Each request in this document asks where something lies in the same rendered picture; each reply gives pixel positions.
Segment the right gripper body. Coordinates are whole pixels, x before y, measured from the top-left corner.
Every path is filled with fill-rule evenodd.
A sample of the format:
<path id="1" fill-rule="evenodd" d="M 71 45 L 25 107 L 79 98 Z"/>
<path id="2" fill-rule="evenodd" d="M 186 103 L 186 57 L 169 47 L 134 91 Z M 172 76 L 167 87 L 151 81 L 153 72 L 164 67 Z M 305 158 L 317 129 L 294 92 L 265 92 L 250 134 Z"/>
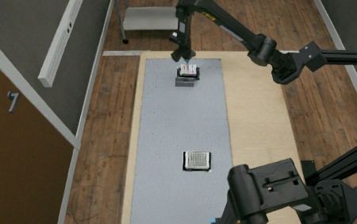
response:
<path id="1" fill-rule="evenodd" d="M 192 57 L 195 57 L 196 56 L 196 52 L 195 51 L 193 51 L 192 49 L 191 49 L 191 47 L 190 48 L 188 48 L 188 49 L 190 49 L 190 55 L 186 58 L 185 56 L 182 56 L 185 60 L 190 60 Z"/>

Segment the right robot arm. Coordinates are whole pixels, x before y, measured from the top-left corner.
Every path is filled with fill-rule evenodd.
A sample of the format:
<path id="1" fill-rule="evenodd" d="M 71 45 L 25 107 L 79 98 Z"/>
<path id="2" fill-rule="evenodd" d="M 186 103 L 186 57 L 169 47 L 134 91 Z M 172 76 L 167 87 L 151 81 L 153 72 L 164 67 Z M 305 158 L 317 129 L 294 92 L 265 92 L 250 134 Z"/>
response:
<path id="1" fill-rule="evenodd" d="M 178 49 L 171 54 L 171 58 L 174 62 L 179 62 L 182 56 L 187 58 L 190 55 L 190 49 L 188 49 L 191 47 L 191 38 L 189 37 L 190 21 L 192 13 L 196 11 L 206 16 L 224 31 L 236 38 L 249 51 L 247 56 L 251 58 L 254 64 L 262 67 L 266 67 L 270 64 L 272 70 L 277 73 L 277 77 L 280 81 L 283 81 L 297 71 L 294 58 L 290 52 L 286 53 L 287 56 L 285 53 L 277 50 L 276 41 L 266 37 L 262 33 L 254 34 L 216 4 L 214 0 L 179 0 L 175 8 L 175 16 L 178 18 L 178 32 L 175 33 L 171 31 L 169 36 L 170 42 L 179 44 Z M 185 21 L 181 21 L 179 18 Z"/>

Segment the white grid rack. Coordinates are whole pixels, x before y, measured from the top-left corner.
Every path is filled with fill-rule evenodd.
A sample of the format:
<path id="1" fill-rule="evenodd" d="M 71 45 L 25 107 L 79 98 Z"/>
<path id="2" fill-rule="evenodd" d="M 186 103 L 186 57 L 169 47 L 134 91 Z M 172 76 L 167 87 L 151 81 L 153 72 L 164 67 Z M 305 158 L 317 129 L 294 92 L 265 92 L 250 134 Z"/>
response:
<path id="1" fill-rule="evenodd" d="M 187 157 L 188 157 L 188 159 L 187 159 Z M 207 169 L 209 169 L 209 153 L 186 152 L 186 168 L 207 168 Z"/>

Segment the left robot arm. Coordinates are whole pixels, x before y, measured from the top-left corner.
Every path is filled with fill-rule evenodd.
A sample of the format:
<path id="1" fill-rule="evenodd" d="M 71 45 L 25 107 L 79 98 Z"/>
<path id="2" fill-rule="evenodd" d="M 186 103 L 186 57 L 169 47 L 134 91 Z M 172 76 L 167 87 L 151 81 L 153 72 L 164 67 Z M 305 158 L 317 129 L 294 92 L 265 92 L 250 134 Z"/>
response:
<path id="1" fill-rule="evenodd" d="M 229 170 L 227 180 L 227 203 L 216 224 L 267 224 L 267 214 L 285 207 L 296 211 L 301 224 L 350 222 L 343 185 L 306 187 L 292 158 L 255 168 L 239 164 Z"/>

